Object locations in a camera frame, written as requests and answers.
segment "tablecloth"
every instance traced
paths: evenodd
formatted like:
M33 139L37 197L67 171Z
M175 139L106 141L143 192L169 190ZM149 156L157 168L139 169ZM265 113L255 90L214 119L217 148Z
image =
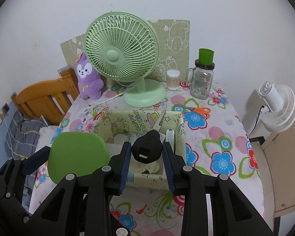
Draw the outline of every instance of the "tablecloth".
M237 184L254 207L264 212L263 191L248 136L230 100L222 88L213 86L207 100L195 99L189 94L189 86L180 82L178 90L167 90L164 100L150 107L135 108L127 105L123 97L116 97L99 105L86 115L85 110L125 90L121 85L105 87L102 97L96 101L80 97L72 104L59 125L53 139L64 131L93 132L97 119L105 110L151 110L151 118L166 109L184 114L186 134L186 163L202 173L217 176L225 173ZM208 107L209 118L185 110L179 105ZM47 163L39 168L29 211L33 213L54 188ZM113 197L110 212L136 236L179 236L182 226L184 196L172 196L169 191L126 187L123 194ZM212 214L209 216L209 235L212 235Z

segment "wooden chair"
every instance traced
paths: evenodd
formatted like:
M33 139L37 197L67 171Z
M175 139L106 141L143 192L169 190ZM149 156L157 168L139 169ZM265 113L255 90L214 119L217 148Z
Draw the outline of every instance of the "wooden chair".
M72 105L66 92L75 100L79 95L78 79L72 68L60 72L61 78L57 80L42 81L28 86L11 99L22 113L30 118L46 117L53 125L59 125L63 114L52 99L54 97L64 113Z

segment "fan base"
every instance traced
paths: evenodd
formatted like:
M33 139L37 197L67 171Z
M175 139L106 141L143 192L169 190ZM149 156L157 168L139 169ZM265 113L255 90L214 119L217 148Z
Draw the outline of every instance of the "fan base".
M145 79L145 91L139 92L138 88L127 91L124 101L135 107L148 107L160 103L166 96L165 87L158 81Z

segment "beige wall sticker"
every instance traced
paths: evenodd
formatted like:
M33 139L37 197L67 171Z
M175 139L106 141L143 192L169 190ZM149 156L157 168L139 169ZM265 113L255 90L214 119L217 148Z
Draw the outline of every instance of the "beige wall sticker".
M160 19L150 22L159 43L159 59L147 78L165 81L166 70L179 69L181 81L189 67L189 20ZM76 58L84 49L84 34L60 44L69 67L75 69Z

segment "key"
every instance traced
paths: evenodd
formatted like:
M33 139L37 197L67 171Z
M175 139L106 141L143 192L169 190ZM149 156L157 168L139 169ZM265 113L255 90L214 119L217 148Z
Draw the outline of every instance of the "key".
M138 162L149 164L161 157L163 144L159 138L159 131L163 125L165 114L166 111L163 110L153 128L134 142L131 152Z

